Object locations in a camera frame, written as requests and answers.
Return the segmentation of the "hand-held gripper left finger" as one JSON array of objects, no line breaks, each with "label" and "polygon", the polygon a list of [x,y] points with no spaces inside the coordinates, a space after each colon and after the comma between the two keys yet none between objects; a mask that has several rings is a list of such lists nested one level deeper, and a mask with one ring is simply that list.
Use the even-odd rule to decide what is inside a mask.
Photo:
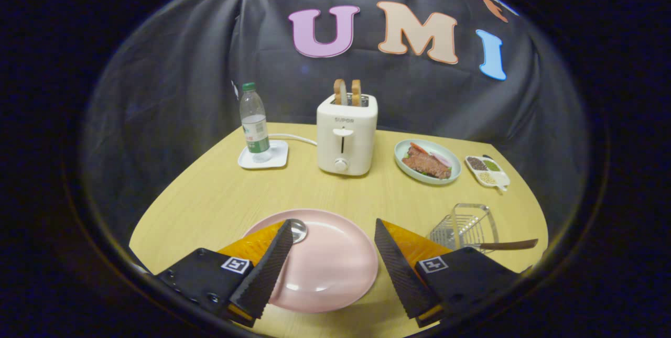
[{"label": "hand-held gripper left finger", "polygon": [[282,220],[225,248],[199,248],[157,273],[166,288],[221,319],[251,328],[268,304],[293,245]]}]

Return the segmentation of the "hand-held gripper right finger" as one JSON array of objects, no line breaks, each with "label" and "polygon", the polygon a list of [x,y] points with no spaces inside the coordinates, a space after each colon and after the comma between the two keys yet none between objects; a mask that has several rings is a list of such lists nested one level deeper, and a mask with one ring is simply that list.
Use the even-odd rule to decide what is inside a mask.
[{"label": "hand-held gripper right finger", "polygon": [[407,316],[420,328],[458,323],[520,278],[472,247],[451,250],[383,219],[376,220],[374,242]]}]

